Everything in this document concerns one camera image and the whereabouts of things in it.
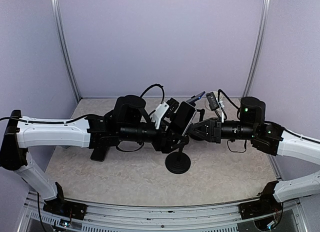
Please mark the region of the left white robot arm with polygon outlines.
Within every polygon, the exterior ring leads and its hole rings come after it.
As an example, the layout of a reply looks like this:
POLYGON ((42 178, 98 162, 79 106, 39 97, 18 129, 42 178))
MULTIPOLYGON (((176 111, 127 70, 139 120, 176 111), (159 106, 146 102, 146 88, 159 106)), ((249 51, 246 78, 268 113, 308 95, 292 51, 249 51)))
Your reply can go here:
POLYGON ((71 120, 45 119, 22 116, 14 110, 7 118, 7 126, 0 148, 0 165, 18 173, 34 188, 57 213, 70 210, 63 189, 52 182, 28 153, 30 147, 72 146, 104 152, 122 141, 138 144, 151 143, 156 151, 169 153, 184 141, 189 126, 181 115, 175 114, 171 123, 164 119, 170 110, 162 102, 149 115, 146 101, 137 95, 119 97, 114 108, 103 116, 87 114, 71 120))

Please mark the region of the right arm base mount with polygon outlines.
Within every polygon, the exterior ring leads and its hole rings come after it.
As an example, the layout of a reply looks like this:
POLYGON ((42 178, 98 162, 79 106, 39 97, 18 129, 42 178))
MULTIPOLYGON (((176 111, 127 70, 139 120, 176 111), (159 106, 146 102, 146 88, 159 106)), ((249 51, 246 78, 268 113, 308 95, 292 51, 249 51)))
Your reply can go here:
POLYGON ((281 211, 283 204, 274 198, 260 198, 255 201, 239 204, 239 212, 242 220, 260 217, 281 211))

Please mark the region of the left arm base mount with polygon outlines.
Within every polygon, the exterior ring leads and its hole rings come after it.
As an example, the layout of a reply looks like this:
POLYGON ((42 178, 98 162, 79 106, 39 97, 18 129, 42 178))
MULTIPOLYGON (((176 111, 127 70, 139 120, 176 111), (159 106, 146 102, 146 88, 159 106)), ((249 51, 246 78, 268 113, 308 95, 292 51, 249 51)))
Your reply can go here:
POLYGON ((83 220, 88 206, 84 203, 73 201, 48 201, 45 202, 43 210, 51 214, 68 217, 70 219, 83 220))

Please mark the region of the grey phone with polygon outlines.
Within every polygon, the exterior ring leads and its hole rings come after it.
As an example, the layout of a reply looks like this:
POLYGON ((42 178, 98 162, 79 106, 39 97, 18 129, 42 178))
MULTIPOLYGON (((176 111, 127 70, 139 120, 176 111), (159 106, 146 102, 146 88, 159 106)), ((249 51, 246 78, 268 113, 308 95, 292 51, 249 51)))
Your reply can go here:
POLYGON ((196 108, 183 101, 179 105, 169 128, 174 133, 184 136, 196 114, 196 108))

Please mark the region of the black smartphone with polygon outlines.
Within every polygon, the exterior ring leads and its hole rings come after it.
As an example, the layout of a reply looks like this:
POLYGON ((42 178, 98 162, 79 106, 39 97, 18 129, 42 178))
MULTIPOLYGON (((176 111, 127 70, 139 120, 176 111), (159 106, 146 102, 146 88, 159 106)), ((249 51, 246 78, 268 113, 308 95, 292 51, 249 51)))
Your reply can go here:
POLYGON ((103 162, 108 151, 103 149, 94 149, 91 153, 90 159, 96 162, 103 162))

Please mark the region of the tall black phone stand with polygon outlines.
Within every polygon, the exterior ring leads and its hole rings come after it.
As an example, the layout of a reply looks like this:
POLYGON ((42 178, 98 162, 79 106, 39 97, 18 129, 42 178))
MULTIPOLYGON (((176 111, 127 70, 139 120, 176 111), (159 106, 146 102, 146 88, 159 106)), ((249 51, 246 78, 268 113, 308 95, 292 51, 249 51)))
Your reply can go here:
POLYGON ((165 167, 169 172, 181 175, 190 169, 191 159, 183 152, 189 141, 188 136, 182 136, 175 138, 168 147, 169 154, 165 159, 165 167))

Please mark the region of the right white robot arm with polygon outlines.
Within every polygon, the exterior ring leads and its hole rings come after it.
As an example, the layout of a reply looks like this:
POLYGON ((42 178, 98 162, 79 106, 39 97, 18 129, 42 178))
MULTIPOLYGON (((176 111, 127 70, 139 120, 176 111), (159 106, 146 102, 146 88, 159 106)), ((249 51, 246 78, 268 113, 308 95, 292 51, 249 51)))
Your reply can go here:
MULTIPOLYGON (((256 97, 240 100, 238 120, 209 118, 189 127, 188 132, 209 143, 222 140, 250 141, 253 148, 271 156, 292 157, 313 164, 320 163, 320 141, 294 133, 285 127, 265 120, 266 104, 256 97)), ((256 210, 266 214, 276 202, 311 196, 320 192, 320 173, 292 180, 272 181, 264 187, 256 210)))

